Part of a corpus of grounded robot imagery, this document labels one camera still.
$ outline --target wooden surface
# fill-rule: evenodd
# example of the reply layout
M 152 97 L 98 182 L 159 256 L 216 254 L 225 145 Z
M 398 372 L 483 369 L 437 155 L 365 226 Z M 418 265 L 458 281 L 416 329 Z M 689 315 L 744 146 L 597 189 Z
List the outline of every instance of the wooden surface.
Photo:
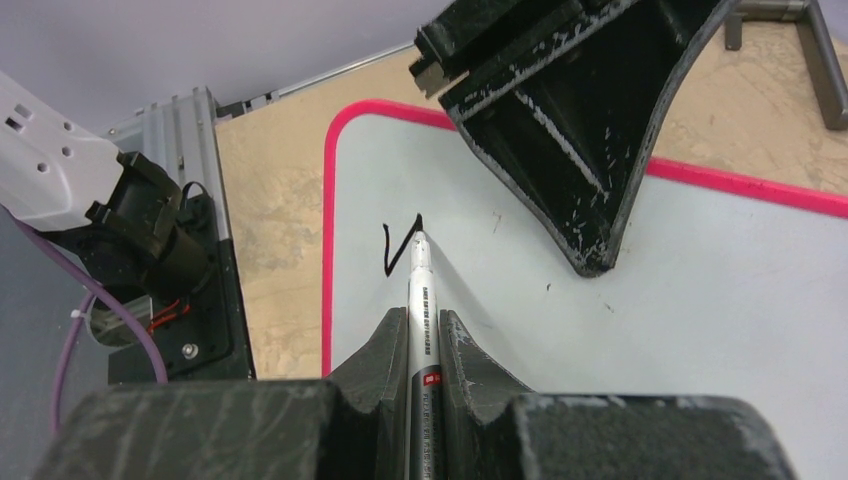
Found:
M 675 98 L 654 154 L 848 194 L 848 133 L 825 130 L 791 25 L 722 32 Z M 837 44 L 848 65 L 848 47 Z M 320 374 L 324 136 L 365 98 L 438 108 L 415 88 L 406 51 L 217 127 L 227 201 L 259 378 Z

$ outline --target silver bolt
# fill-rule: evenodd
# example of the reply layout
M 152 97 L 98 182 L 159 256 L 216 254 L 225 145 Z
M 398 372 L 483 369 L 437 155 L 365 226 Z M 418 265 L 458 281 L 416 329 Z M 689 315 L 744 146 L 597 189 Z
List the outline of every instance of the silver bolt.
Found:
M 183 356 L 186 357 L 188 360 L 191 360 L 192 358 L 197 356 L 198 352 L 200 352 L 200 349 L 197 347 L 197 345 L 193 343 L 186 343 L 185 345 L 183 345 L 182 351 Z

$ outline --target whiteboard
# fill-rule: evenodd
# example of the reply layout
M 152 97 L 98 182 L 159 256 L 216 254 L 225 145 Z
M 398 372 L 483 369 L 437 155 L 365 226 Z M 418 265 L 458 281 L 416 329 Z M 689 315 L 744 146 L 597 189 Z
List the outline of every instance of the whiteboard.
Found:
M 531 388 L 740 398 L 802 477 L 848 478 L 848 221 L 646 176 L 615 269 L 584 279 L 439 114 L 366 102 L 342 116 L 327 142 L 328 367 L 405 306 L 408 255 L 387 279 L 382 224 L 394 254 L 420 212 L 439 307 Z

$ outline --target white marker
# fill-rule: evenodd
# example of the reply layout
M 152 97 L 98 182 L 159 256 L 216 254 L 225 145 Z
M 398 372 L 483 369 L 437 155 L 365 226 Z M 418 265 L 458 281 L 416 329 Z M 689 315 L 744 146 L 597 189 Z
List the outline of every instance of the white marker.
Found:
M 430 244 L 415 232 L 410 244 L 409 377 L 406 428 L 409 480 L 444 478 L 442 448 L 442 368 L 439 364 L 439 308 Z

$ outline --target white plastic part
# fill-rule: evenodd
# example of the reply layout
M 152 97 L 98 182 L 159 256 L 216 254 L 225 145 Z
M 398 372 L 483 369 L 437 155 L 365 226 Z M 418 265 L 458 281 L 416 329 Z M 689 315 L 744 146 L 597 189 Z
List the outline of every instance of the white plastic part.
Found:
M 91 223 L 123 167 L 118 147 L 67 120 L 0 72 L 0 205 L 43 232 Z

